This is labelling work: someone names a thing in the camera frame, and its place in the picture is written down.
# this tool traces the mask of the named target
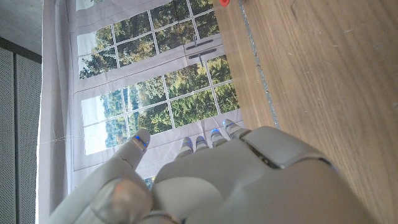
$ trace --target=ventilation grille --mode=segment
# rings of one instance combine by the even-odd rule
[[[0,49],[0,223],[16,222],[13,60],[12,52]]]
[[[17,55],[17,151],[19,221],[35,222],[36,146],[39,128],[41,64]]]

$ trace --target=red object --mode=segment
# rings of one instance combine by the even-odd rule
[[[229,0],[220,0],[222,6],[226,7],[229,4]]]

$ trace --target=robotic hand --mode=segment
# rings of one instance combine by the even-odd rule
[[[53,212],[51,223],[375,223],[321,152],[274,128],[224,121],[213,149],[185,138],[151,192],[135,173],[145,129]]]

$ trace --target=green foliage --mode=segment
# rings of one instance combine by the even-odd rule
[[[157,46],[160,53],[182,45],[179,31],[179,25],[175,24],[174,26],[156,32]]]
[[[84,67],[79,68],[80,79],[89,78],[117,67],[114,48],[79,58],[79,60],[84,63]]]
[[[197,17],[195,21],[197,23],[198,33],[201,39],[220,32],[214,11]]]
[[[165,75],[169,98],[181,96],[209,86],[206,69],[200,63]]]
[[[120,90],[101,95],[105,118],[112,118],[123,113],[122,94]]]
[[[169,25],[189,17],[189,10],[185,0],[173,0],[162,6],[150,10],[155,29]]]
[[[112,28],[111,26],[104,27],[95,32],[95,41],[97,46],[92,50],[92,52],[104,49],[113,45]]]
[[[212,0],[190,0],[192,13],[197,15],[213,8]]]
[[[179,32],[181,36],[181,44],[187,44],[193,42],[192,34],[195,33],[195,29],[193,28],[192,20],[178,23]]]
[[[211,90],[175,100],[171,103],[175,127],[217,115]]]
[[[157,134],[172,129],[167,103],[133,113],[129,116],[130,133],[146,128],[150,134]]]
[[[114,24],[116,42],[128,40],[149,31],[150,23],[147,12],[140,13]]]
[[[123,93],[128,111],[166,100],[162,77],[128,86]]]
[[[222,55],[207,61],[207,66],[213,80],[213,84],[231,80],[231,72],[229,70],[228,61],[226,56]]]
[[[120,67],[156,55],[152,34],[118,45]]]
[[[221,113],[239,109],[238,97],[232,83],[216,87],[215,92]]]
[[[127,140],[127,129],[124,117],[118,117],[107,121],[105,129],[108,137],[105,139],[105,146],[107,148],[123,144]]]

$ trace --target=wooden table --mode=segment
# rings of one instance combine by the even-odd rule
[[[214,6],[245,125],[275,126],[238,0]],[[243,6],[281,130],[332,159],[381,223],[398,223],[398,2]]]

